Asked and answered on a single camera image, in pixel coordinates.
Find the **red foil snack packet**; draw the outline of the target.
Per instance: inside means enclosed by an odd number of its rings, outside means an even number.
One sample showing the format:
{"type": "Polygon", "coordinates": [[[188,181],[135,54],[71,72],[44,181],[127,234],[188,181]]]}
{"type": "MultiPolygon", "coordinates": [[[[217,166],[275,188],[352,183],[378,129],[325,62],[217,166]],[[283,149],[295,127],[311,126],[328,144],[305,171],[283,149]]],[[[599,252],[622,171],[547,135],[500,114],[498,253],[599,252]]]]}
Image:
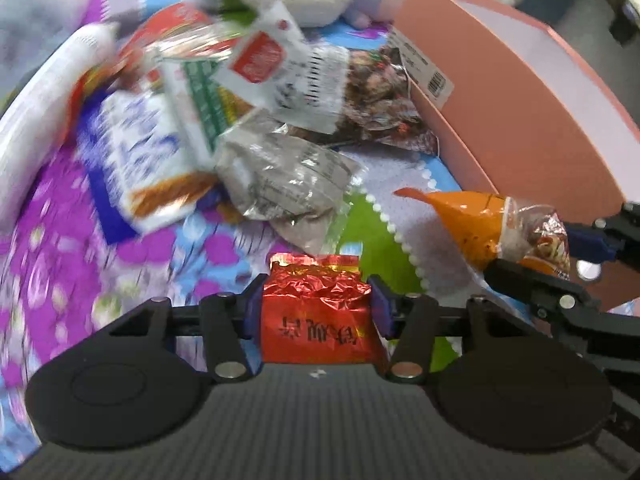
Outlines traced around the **red foil snack packet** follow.
{"type": "Polygon", "coordinates": [[[387,363],[374,326],[371,286],[357,256],[277,252],[262,288],[262,359],[280,364],[387,363]]]}

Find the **orange snack packet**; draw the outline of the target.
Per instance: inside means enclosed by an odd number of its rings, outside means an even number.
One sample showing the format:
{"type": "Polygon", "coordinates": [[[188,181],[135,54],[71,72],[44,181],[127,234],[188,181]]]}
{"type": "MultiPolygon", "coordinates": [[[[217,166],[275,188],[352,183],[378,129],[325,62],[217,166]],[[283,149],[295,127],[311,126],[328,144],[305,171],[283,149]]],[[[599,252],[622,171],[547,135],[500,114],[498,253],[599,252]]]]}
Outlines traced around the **orange snack packet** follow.
{"type": "Polygon", "coordinates": [[[568,235],[549,205],[473,191],[400,188],[395,194],[432,206],[463,258],[477,271],[503,259],[555,278],[570,277],[568,235]]]}

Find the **silver grey snack packet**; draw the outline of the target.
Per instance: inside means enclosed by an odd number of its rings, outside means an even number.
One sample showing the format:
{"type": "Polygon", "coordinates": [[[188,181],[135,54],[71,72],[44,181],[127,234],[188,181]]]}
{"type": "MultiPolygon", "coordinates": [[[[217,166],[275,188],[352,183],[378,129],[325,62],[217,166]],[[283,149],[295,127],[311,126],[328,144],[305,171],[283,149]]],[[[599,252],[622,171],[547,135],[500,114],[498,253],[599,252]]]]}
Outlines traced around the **silver grey snack packet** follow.
{"type": "Polygon", "coordinates": [[[252,110],[218,136],[215,172],[243,217],[309,255],[330,254],[366,168],[252,110]]]}

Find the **blue white snack packet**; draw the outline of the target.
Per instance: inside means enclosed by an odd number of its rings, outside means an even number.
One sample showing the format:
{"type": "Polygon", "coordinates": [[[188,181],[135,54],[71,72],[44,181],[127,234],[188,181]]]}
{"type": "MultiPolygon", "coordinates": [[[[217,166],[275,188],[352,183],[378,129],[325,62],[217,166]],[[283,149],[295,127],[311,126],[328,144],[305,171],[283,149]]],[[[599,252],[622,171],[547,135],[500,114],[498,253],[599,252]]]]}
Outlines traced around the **blue white snack packet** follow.
{"type": "Polygon", "coordinates": [[[77,147],[109,245],[183,219],[216,184],[161,93],[96,90],[80,111],[77,147]]]}

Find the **dark brown snack packet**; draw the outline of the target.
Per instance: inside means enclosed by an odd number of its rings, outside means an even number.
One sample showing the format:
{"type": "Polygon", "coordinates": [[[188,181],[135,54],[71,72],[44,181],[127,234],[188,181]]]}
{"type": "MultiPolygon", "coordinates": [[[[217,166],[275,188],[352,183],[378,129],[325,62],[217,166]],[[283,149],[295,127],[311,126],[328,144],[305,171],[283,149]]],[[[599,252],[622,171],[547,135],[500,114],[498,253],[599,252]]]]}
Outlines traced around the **dark brown snack packet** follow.
{"type": "Polygon", "coordinates": [[[438,155],[438,137],[416,109],[410,90],[410,78],[397,48],[351,50],[337,140],[376,142],[438,155]]]}

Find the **green white snack packet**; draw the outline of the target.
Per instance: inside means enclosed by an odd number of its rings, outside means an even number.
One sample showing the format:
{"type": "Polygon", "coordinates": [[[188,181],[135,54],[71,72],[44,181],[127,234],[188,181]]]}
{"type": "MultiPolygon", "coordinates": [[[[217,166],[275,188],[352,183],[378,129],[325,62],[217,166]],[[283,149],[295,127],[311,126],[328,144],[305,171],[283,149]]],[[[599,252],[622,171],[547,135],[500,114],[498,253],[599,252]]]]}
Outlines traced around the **green white snack packet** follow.
{"type": "Polygon", "coordinates": [[[160,58],[157,69],[195,165],[213,171],[218,138],[252,106],[215,80],[218,58],[160,58]]]}

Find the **white shrimp snack packet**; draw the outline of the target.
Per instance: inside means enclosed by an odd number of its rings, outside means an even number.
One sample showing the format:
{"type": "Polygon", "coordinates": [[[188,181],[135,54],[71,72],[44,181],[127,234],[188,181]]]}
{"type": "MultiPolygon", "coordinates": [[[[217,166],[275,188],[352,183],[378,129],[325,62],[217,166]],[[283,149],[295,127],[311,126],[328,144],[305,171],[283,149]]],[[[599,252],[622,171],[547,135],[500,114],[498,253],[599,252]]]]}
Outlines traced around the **white shrimp snack packet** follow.
{"type": "Polygon", "coordinates": [[[214,78],[281,122],[332,134],[343,116],[348,74],[349,50],[307,42],[277,1],[259,12],[214,78]]]}

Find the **red top clear snack bag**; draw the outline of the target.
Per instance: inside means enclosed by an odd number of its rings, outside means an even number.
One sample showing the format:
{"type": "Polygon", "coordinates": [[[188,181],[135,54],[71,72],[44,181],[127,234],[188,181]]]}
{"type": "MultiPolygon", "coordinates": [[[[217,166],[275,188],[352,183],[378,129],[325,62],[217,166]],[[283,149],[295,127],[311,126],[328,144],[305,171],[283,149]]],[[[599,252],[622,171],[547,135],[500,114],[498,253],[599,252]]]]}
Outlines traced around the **red top clear snack bag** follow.
{"type": "Polygon", "coordinates": [[[228,54],[243,29],[224,18],[210,18],[195,6],[176,3],[157,11],[124,43],[115,64],[122,88],[134,88],[154,70],[155,58],[211,58],[228,54]]]}

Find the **pink cardboard box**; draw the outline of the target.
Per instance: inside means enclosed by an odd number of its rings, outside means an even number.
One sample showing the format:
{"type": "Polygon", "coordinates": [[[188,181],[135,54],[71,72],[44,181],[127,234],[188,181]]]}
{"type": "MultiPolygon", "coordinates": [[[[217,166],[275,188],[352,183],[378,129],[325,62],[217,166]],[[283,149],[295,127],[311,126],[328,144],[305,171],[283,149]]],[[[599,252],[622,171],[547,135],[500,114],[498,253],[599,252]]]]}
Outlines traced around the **pink cardboard box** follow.
{"type": "Polygon", "coordinates": [[[405,0],[392,35],[461,186],[584,223],[638,200],[638,127],[552,28],[494,0],[405,0]]]}

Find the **floral purple bedsheet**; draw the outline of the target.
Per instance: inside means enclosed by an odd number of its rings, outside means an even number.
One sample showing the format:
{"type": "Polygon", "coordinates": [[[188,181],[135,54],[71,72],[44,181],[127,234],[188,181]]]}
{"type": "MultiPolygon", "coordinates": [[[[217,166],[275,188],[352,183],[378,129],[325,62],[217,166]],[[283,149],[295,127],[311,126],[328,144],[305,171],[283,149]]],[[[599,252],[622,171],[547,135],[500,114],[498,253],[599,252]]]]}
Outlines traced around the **floral purple bedsheet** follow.
{"type": "MultiPolygon", "coordinates": [[[[475,278],[425,206],[398,188],[454,191],[438,158],[363,144],[346,154],[367,169],[341,241],[361,252],[364,274],[396,292],[457,300],[475,278]]],[[[262,222],[208,208],[114,246],[105,244],[85,170],[70,146],[43,167],[14,234],[1,243],[1,468],[10,471],[39,448],[24,387],[41,364],[154,295],[194,304],[238,292],[267,269],[285,241],[262,222]]]]}

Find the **white spray can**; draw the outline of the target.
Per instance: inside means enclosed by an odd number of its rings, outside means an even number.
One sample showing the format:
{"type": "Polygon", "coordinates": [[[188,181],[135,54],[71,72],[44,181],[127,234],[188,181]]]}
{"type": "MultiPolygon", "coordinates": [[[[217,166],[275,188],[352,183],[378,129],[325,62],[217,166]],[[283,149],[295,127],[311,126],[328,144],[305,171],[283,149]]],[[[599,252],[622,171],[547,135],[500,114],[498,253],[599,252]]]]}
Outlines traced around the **white spray can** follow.
{"type": "Polygon", "coordinates": [[[38,171],[62,141],[66,107],[80,77],[116,52],[119,26],[77,29],[25,84],[1,117],[1,232],[14,229],[38,171]]]}

